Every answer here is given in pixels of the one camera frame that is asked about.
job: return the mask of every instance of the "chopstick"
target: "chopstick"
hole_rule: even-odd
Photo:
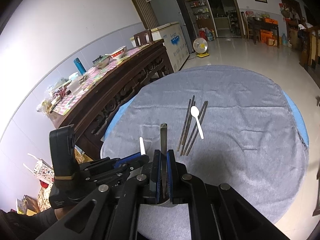
[[[202,112],[203,112],[203,110],[204,110],[204,107],[206,107],[207,104],[208,104],[208,101],[204,101],[204,102],[203,102],[203,105],[202,105],[201,110],[200,110],[200,113],[199,113],[199,117],[200,117],[200,118],[202,118],[201,114],[202,114]],[[195,125],[194,125],[194,127],[193,127],[193,130],[192,130],[191,135],[190,135],[190,137],[189,137],[189,140],[188,140],[188,142],[187,142],[185,151],[182,152],[182,155],[185,155],[185,153],[187,152],[187,148],[188,148],[188,146],[189,146],[189,143],[190,143],[190,141],[191,141],[191,138],[192,138],[192,136],[193,136],[196,128],[197,128],[197,123],[195,123]]]
[[[194,98],[195,98],[195,96],[192,97],[191,106],[195,106],[196,105],[196,101],[193,101]],[[191,111],[189,111],[189,113],[188,113],[188,121],[187,121],[186,129],[185,129],[185,132],[184,132],[183,140],[182,140],[182,149],[181,149],[181,152],[180,152],[180,156],[182,156],[183,149],[184,149],[185,144],[186,144],[187,136],[188,136],[189,129],[190,129],[191,120],[192,120],[192,115],[191,115]]]
[[[183,125],[183,128],[182,128],[182,132],[181,132],[179,144],[178,144],[178,147],[177,147],[177,152],[180,150],[180,145],[181,145],[181,142],[182,142],[182,138],[183,138],[183,134],[184,134],[184,129],[186,128],[186,124],[187,124],[188,114],[189,114],[189,112],[190,112],[190,108],[191,108],[191,99],[189,99],[188,110],[187,110],[186,118],[185,118],[185,120],[184,120],[184,125]]]
[[[202,124],[205,111],[207,110],[207,106],[208,106],[208,101],[207,101],[207,103],[206,103],[205,106],[204,106],[203,115],[201,116],[201,120],[199,120],[199,121],[200,121],[200,124]],[[194,143],[195,140],[196,140],[197,135],[198,135],[198,130],[196,131],[196,135],[194,136],[194,138],[193,138],[193,140],[192,140],[192,142],[191,142],[191,145],[190,145],[189,149],[187,150],[186,156],[189,155],[189,152],[190,152],[190,150],[191,150],[191,148],[192,148],[192,146],[193,146],[193,143]]]

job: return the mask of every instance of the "white chest freezer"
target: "white chest freezer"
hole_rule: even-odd
[[[174,72],[180,70],[182,65],[189,57],[189,51],[186,41],[182,34],[179,22],[167,23],[154,29],[151,29],[152,38],[154,41],[164,39],[164,46],[167,48],[167,53]],[[136,46],[136,42],[132,37],[131,42]]]

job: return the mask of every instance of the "blue gripper pad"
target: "blue gripper pad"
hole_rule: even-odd
[[[161,184],[160,183],[160,174],[161,174],[161,152],[159,154],[158,179],[157,179],[157,189],[156,189],[156,201],[157,201],[157,203],[159,203],[159,199],[160,199],[160,184]]]
[[[172,179],[172,170],[171,170],[171,163],[170,163],[170,154],[167,152],[167,172],[168,172],[168,191],[169,191],[169,198],[172,202],[172,190],[173,190],[173,179]]]
[[[134,160],[135,158],[140,157],[140,156],[141,156],[141,152],[137,152],[137,153],[132,154],[132,155],[130,155],[130,156],[128,156],[128,157],[125,157],[125,158],[117,161],[117,162],[113,165],[113,168],[117,169],[117,168],[119,168],[122,164],[131,162],[132,160]]]

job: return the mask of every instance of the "metal screw head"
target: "metal screw head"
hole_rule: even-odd
[[[137,175],[137,180],[142,181],[142,180],[145,180],[146,178],[147,178],[147,176],[146,176],[145,174],[139,174],[139,175]]]
[[[182,175],[182,179],[184,180],[191,180],[192,179],[192,175],[189,173],[183,174]]]
[[[106,192],[108,189],[109,189],[109,186],[106,185],[106,184],[102,184],[102,185],[100,185],[100,186],[98,187],[98,190],[99,190],[100,192]]]
[[[220,185],[220,188],[221,188],[222,190],[229,190],[229,189],[231,188],[231,186],[230,186],[228,183],[222,183],[222,184]]]

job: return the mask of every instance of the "refrigerator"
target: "refrigerator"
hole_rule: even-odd
[[[185,0],[150,0],[150,4],[160,25],[179,22],[188,51],[192,53],[192,43],[199,31],[190,5]]]

